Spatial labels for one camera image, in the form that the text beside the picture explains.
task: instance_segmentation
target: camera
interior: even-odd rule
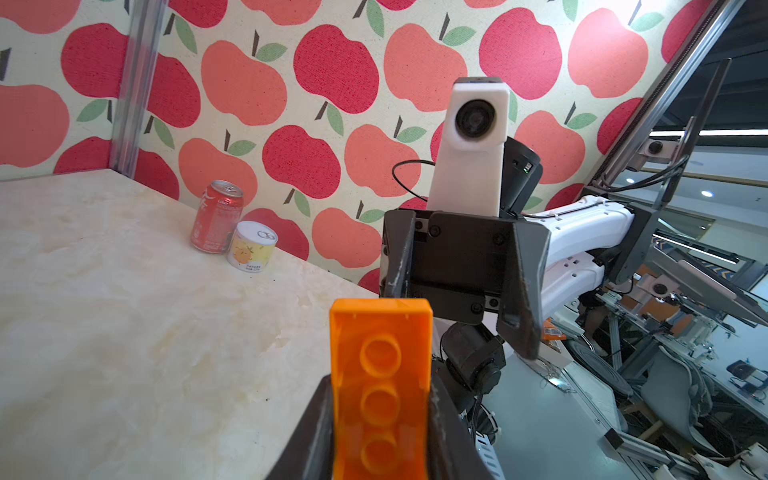
[[[508,112],[500,78],[454,82],[427,210],[498,217]]]

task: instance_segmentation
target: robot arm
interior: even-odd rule
[[[658,215],[587,195],[579,201],[526,217],[550,231],[541,287],[541,317],[604,284],[623,283],[643,263]]]

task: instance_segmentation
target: camera lens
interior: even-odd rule
[[[466,137],[477,138],[491,129],[496,111],[485,100],[472,100],[463,104],[456,114],[456,128]]]

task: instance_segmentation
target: red apple print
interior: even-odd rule
[[[344,149],[349,178],[360,187],[370,187],[380,197],[401,197],[407,193],[392,178],[392,167],[398,162],[418,158],[411,147],[387,137],[373,125],[363,125],[352,132]],[[403,165],[397,169],[397,177],[408,188],[416,185],[421,173],[421,164]]]
[[[157,55],[147,110],[178,128],[191,126],[200,116],[200,90],[176,58]]]
[[[507,0],[464,0],[464,3],[472,8],[498,7]]]
[[[198,198],[203,196],[210,182],[226,180],[243,189],[243,200],[247,205],[256,196],[259,187],[249,164],[218,151],[202,138],[193,138],[181,147],[179,173],[187,189]]]
[[[405,10],[413,5],[416,0],[378,0],[379,4],[388,10]]]
[[[179,199],[179,179],[158,154],[139,150],[134,180],[174,200]]]
[[[111,140],[89,137],[69,147],[61,154],[53,169],[54,174],[70,174],[86,170],[109,168]]]
[[[219,40],[205,51],[202,77],[210,103],[245,125],[271,124],[286,108],[288,94],[280,74],[228,41]]]
[[[219,25],[227,13],[227,0],[170,0],[168,6],[200,28]]]
[[[261,10],[278,25],[307,23],[320,7],[321,0],[243,0],[251,10]]]
[[[86,97],[117,98],[127,47],[128,37],[108,23],[80,27],[61,50],[64,78]]]
[[[80,0],[4,0],[0,2],[0,17],[30,33],[47,34],[61,30],[79,6]]]
[[[371,270],[370,272],[366,273],[362,276],[360,281],[357,283],[362,288],[366,290],[370,290],[374,292],[376,295],[379,295],[379,271],[381,269],[375,268]]]
[[[552,197],[552,199],[549,200],[546,210],[557,207],[564,207],[565,205],[574,203],[578,195],[581,193],[582,188],[584,188],[584,184],[568,185],[566,188],[557,192]]]
[[[568,51],[568,73],[596,98],[620,97],[640,80],[648,64],[648,45],[600,8],[581,21]]]
[[[263,223],[277,233],[277,248],[301,260],[310,257],[310,241],[296,222],[280,218],[268,208],[257,208],[245,214],[241,220]]]
[[[581,135],[560,125],[547,111],[528,115],[515,132],[515,140],[541,158],[544,167],[541,184],[564,182],[584,163],[586,147]]]
[[[312,198],[327,198],[339,188],[341,165],[331,147],[296,125],[267,138],[261,152],[264,170],[274,180],[293,185]]]
[[[312,242],[323,257],[346,268],[375,262],[381,254],[382,238],[370,225],[349,218],[338,208],[326,208],[312,223]]]
[[[69,174],[84,170],[100,170],[109,167],[109,150],[112,141],[89,137],[69,147],[56,162],[54,174]],[[152,152],[139,150],[134,180],[167,195],[179,199],[179,180],[163,158]]]
[[[69,110],[58,93],[41,85],[0,85],[0,165],[41,164],[64,143]]]
[[[527,8],[513,8],[491,23],[480,42],[480,68],[520,97],[534,100],[558,80],[563,54],[554,29]]]
[[[413,210],[426,210],[427,203],[421,198],[413,197],[410,200],[402,202],[400,208],[412,208]]]
[[[429,142],[429,153],[432,155],[432,161],[437,161],[437,153],[440,151],[440,140],[442,140],[442,124],[435,130],[432,135],[432,141]]]
[[[386,44],[384,77],[389,90],[420,111],[448,108],[453,82],[466,76],[464,58],[418,25],[403,25]]]
[[[309,31],[293,56],[296,81],[349,114],[368,110],[379,93],[379,69],[362,42],[333,25]]]
[[[701,15],[707,11],[710,3],[712,3],[710,0],[693,0],[685,4],[672,18],[667,30],[664,31],[664,38],[661,40],[661,57],[665,62],[669,63],[674,54],[680,50],[685,38],[699,22]]]
[[[61,69],[81,95],[117,98],[123,79],[128,37],[108,23],[73,31],[61,50]],[[189,127],[200,116],[200,91],[176,59],[157,56],[147,109],[175,127]]]
[[[598,131],[598,150],[600,153],[608,153],[608,149],[611,148],[616,137],[621,133],[621,129],[624,128],[641,103],[643,103],[642,98],[630,98],[614,108],[603,120]]]

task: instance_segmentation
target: ceiling light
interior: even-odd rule
[[[651,137],[682,137],[682,130],[674,131],[652,131]],[[702,130],[699,132],[702,137],[738,137],[738,136],[750,136],[750,135],[768,135],[768,130]]]

